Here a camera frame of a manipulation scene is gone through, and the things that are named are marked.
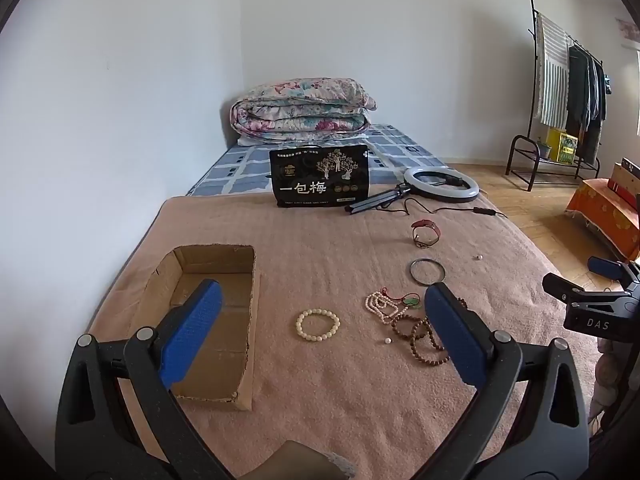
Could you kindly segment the right gloved hand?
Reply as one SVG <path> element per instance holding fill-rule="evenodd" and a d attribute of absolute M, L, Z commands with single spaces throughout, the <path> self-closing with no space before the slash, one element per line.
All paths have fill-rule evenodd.
<path fill-rule="evenodd" d="M 594 369 L 593 394 L 589 404 L 588 422 L 613 405 L 618 384 L 623 376 L 630 345 L 608 339 L 598 339 L 600 358 Z"/>

